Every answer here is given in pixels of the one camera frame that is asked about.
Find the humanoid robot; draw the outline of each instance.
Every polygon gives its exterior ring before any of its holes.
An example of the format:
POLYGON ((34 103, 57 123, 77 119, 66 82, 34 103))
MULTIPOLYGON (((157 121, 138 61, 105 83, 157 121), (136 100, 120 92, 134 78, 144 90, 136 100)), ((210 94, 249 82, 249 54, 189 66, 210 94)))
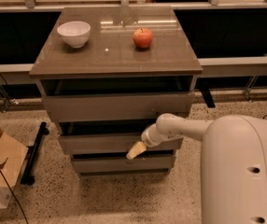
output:
POLYGON ((127 155, 187 136, 202 142, 203 224, 267 224, 267 119, 183 119, 162 114, 127 155))

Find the red apple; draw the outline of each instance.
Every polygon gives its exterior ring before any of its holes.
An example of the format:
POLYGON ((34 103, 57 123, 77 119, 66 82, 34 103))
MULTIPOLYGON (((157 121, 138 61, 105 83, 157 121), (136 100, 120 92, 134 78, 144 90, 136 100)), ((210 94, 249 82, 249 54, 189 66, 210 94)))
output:
POLYGON ((140 49, 147 49, 150 47, 153 39, 153 34, 148 28, 139 28, 133 33, 133 42, 140 49))

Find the gray floor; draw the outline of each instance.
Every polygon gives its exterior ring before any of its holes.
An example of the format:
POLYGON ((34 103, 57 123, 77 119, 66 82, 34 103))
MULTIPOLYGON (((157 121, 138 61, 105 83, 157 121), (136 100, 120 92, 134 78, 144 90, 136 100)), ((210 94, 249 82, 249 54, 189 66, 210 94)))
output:
MULTIPOLYGON (((252 102, 239 91, 213 95, 217 107, 207 108, 197 93, 189 119, 267 115, 267 93, 253 94, 252 102)), ((201 223, 200 142, 185 138, 169 175, 79 178, 56 141, 58 133, 47 113, 39 105, 34 108, 20 104, 0 112, 3 130, 25 145, 34 142, 41 121, 49 127, 34 169, 35 183, 15 188, 29 223, 201 223)), ((13 198, 7 209, 0 210, 0 223, 25 223, 13 198)))

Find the countertop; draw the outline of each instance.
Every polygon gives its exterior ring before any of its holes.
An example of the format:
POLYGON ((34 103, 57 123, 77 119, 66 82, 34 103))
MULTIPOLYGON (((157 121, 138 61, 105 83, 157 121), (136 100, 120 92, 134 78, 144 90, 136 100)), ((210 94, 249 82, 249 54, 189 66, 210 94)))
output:
POLYGON ((169 76, 200 74, 202 67, 170 7, 67 7, 30 72, 33 78, 169 76), (67 21, 91 25, 86 45, 72 49, 57 28, 67 21), (137 28, 153 33, 149 49, 133 42, 137 28))

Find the white bowl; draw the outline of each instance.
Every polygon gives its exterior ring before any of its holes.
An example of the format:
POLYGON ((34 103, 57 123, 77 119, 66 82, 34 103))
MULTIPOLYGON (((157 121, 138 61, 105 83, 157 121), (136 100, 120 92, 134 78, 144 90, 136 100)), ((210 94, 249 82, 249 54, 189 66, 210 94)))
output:
POLYGON ((81 48, 90 36, 90 25, 85 21, 70 21, 57 29, 62 40, 72 48, 81 48))

